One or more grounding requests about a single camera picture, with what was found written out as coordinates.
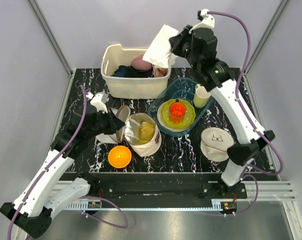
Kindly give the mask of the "beige brown-trimmed laundry bag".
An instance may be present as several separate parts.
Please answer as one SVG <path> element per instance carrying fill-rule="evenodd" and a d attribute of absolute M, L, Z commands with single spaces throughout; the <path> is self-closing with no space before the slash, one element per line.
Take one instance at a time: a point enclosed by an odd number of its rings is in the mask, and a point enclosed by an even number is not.
<path fill-rule="evenodd" d="M 119 131 L 120 139 L 125 140 L 140 157 L 148 157 L 159 150 L 162 138 L 155 121 L 146 113 L 131 113 L 130 107 L 123 105 L 116 117 L 125 126 Z"/>

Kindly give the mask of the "white bra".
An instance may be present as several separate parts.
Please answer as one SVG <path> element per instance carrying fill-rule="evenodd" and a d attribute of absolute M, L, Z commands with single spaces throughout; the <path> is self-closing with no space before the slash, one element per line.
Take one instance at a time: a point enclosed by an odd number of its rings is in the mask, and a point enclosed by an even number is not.
<path fill-rule="evenodd" d="M 178 30 L 169 25 L 163 25 L 142 59 L 158 68 L 168 69 L 175 63 L 176 58 L 171 53 L 172 47 L 169 43 L 169 38 L 175 37 L 178 33 Z"/>

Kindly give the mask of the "mustard yellow bra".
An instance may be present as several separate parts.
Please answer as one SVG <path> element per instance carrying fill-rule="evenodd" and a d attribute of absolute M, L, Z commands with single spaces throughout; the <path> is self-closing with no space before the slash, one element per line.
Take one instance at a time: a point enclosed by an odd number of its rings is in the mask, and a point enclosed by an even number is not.
<path fill-rule="evenodd" d="M 139 127 L 138 143 L 145 144 L 151 141 L 155 133 L 155 125 L 149 122 L 143 122 Z"/>

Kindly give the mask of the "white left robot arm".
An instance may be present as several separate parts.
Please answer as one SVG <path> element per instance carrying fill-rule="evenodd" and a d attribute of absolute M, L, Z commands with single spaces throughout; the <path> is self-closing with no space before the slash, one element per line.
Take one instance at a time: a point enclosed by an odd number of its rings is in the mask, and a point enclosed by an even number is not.
<path fill-rule="evenodd" d="M 130 111 L 124 106 L 117 111 L 97 110 L 91 104 L 77 109 L 68 124 L 58 133 L 47 157 L 29 186 L 14 202 L 5 202 L 0 212 L 37 239 L 49 228 L 52 220 L 68 205 L 81 197 L 100 196 L 99 178 L 88 172 L 79 172 L 73 182 L 54 195 L 50 195 L 60 177 L 87 148 L 88 141 L 100 134 L 123 136 L 122 130 Z"/>

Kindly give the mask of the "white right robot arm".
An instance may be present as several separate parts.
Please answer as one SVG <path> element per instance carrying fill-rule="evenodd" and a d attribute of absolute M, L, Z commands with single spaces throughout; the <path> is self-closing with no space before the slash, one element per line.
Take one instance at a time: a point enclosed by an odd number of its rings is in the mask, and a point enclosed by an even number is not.
<path fill-rule="evenodd" d="M 248 163 L 275 138 L 272 130 L 256 120 L 242 95 L 236 91 L 236 80 L 229 66 L 216 57 L 217 38 L 206 27 L 192 29 L 187 25 L 169 39 L 171 52 L 185 58 L 195 80 L 218 102 L 236 133 L 237 142 L 228 148 L 229 161 L 218 185 L 218 194 L 229 198 Z"/>

